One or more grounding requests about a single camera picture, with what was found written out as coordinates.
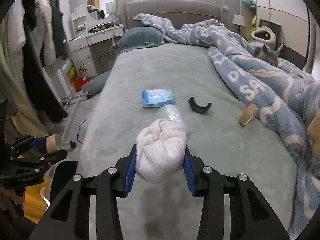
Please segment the person's left hand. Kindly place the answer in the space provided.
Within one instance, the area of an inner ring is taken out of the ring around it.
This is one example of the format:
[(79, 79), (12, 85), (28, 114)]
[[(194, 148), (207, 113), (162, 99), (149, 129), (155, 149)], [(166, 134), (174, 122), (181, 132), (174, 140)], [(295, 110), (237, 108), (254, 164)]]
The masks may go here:
[(25, 202), (25, 196), (19, 197), (14, 190), (8, 190), (3, 185), (0, 187), (1, 200), (0, 206), (3, 211), (7, 210), (8, 207), (5, 203), (5, 197), (8, 197), (14, 201), (15, 204), (23, 204)]

